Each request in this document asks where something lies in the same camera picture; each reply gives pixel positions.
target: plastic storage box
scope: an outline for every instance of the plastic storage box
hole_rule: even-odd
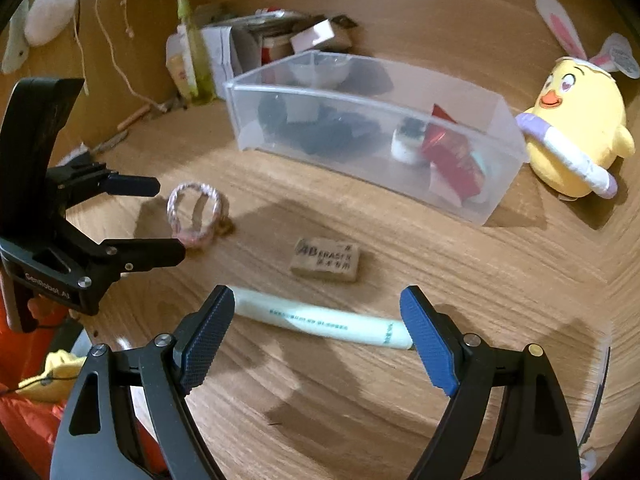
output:
[[[238,146],[367,180],[483,224],[523,162],[504,98],[403,63],[309,51],[226,82]]]

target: green bottle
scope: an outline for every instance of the green bottle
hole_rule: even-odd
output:
[[[209,53],[198,27],[191,19],[189,0],[178,0],[178,35],[182,45],[184,72],[189,83],[191,102],[204,105],[215,99],[216,91],[209,65]]]

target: bracelet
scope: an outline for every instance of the bracelet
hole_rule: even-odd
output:
[[[193,189],[213,200],[213,218],[202,230],[183,228],[178,220],[176,211],[180,196],[185,189]],[[200,248],[210,243],[215,235],[225,235],[233,230],[233,223],[229,219],[229,200],[209,184],[185,182],[176,187],[166,202],[166,217],[172,229],[172,236],[182,242],[187,248]]]

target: red package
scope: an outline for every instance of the red package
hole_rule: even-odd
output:
[[[457,124],[438,105],[433,105],[433,116]],[[460,200],[482,191],[484,173],[471,155],[469,141],[464,135],[439,124],[429,124],[422,143],[422,154],[435,165]]]

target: white glue stick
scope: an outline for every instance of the white glue stick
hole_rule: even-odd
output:
[[[362,316],[324,306],[284,300],[239,286],[229,286],[236,298],[236,314],[270,325],[353,343],[408,350],[414,342],[395,319]]]

